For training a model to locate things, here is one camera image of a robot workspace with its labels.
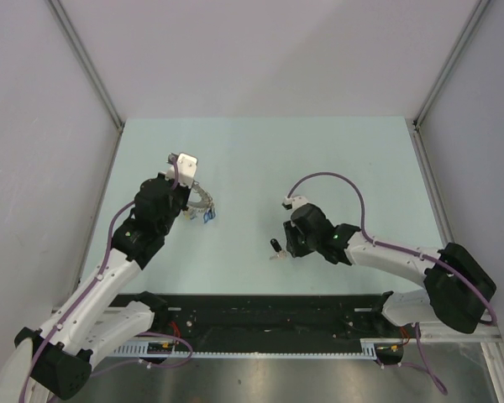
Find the silver key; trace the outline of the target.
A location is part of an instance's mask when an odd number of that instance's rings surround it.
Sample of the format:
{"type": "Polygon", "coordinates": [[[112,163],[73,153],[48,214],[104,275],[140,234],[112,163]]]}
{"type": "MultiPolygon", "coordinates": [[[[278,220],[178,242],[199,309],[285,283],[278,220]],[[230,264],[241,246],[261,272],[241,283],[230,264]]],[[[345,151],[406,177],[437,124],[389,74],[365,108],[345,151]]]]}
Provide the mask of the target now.
{"type": "Polygon", "coordinates": [[[281,250],[280,252],[276,252],[274,255],[270,256],[270,260],[275,260],[275,259],[285,259],[287,256],[287,253],[285,250],[281,250]]]}

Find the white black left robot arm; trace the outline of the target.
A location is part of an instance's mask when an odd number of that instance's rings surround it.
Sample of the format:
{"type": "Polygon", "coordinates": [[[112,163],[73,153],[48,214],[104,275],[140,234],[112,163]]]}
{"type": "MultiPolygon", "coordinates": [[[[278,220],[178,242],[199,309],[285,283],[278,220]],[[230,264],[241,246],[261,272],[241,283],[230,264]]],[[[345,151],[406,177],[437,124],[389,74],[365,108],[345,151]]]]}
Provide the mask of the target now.
{"type": "Polygon", "coordinates": [[[142,333],[157,336],[168,328],[166,301],[147,291],[114,319],[103,321],[101,316],[164,246],[174,221],[187,210],[194,183],[192,173],[171,168],[140,185],[134,200],[124,206],[128,217],[120,226],[110,224],[99,266],[50,319],[36,329],[23,328],[14,339],[33,345],[30,379],[56,398],[69,400],[115,348],[142,333]]]}

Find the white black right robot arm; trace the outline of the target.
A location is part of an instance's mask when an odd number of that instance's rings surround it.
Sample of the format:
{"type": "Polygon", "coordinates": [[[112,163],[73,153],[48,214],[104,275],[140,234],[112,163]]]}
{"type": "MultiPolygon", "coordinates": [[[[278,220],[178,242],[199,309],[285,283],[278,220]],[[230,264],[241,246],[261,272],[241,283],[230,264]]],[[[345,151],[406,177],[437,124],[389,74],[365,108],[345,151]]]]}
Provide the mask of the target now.
{"type": "Polygon", "coordinates": [[[496,284],[470,252],[457,243],[441,249],[385,243],[366,237],[362,228],[333,225],[311,202],[286,199],[290,212],[284,222],[286,250],[294,258],[318,253],[331,264],[370,267],[417,285],[417,290],[383,294],[370,316],[372,330],[390,337],[400,327],[416,322],[442,322],[464,334],[480,324],[496,292],[496,284]]]}

